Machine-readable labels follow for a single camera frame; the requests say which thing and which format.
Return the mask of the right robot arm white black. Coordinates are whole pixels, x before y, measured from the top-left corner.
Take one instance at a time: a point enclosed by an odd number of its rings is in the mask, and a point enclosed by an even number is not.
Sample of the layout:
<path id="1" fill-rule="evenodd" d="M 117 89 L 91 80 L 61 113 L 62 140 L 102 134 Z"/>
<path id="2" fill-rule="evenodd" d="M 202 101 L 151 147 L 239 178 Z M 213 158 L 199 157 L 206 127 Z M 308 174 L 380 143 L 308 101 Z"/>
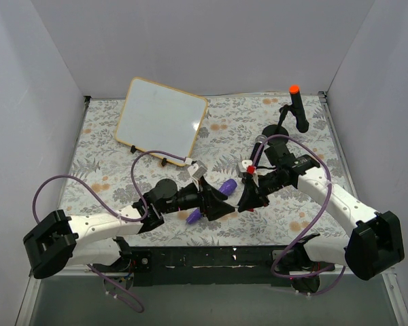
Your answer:
<path id="1" fill-rule="evenodd" d="M 399 218 L 363 204 L 330 181 L 330 174 L 310 155 L 296 157 L 285 143 L 265 150 L 273 171 L 258 175 L 251 160 L 237 165 L 244 189 L 238 210 L 251 211 L 269 205 L 268 196 L 293 186 L 321 205 L 349 239 L 327 240 L 319 234 L 302 236 L 275 258 L 273 270 L 309 270 L 318 262 L 348 267 L 358 278 L 369 280 L 405 258 Z"/>

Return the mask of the yellow framed whiteboard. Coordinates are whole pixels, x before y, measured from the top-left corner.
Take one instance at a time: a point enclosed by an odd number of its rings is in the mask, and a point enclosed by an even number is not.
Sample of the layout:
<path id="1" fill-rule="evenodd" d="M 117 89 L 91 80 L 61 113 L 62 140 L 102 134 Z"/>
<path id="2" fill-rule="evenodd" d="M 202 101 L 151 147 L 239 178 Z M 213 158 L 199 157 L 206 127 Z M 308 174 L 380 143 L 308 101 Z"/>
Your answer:
<path id="1" fill-rule="evenodd" d="M 177 166 L 192 153 L 208 108 L 205 98 L 149 81 L 132 79 L 115 140 L 138 151 L 158 150 L 157 158 Z"/>

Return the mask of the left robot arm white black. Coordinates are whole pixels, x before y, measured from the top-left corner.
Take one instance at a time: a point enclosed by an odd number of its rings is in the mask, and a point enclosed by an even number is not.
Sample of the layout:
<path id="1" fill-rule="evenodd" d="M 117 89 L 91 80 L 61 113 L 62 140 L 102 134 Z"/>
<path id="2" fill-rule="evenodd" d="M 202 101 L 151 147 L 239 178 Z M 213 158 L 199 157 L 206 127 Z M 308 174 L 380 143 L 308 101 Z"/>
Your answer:
<path id="1" fill-rule="evenodd" d="M 235 211 L 227 195 L 206 180 L 178 188 L 171 179 L 160 180 L 143 198 L 113 213 L 66 215 L 52 211 L 38 221 L 23 238 L 31 271 L 36 279 L 51 277 L 67 266 L 101 264 L 125 271 L 131 263 L 128 251 L 116 248 L 107 253 L 93 243 L 143 234 L 161 226 L 163 216 L 199 209 L 210 221 Z"/>

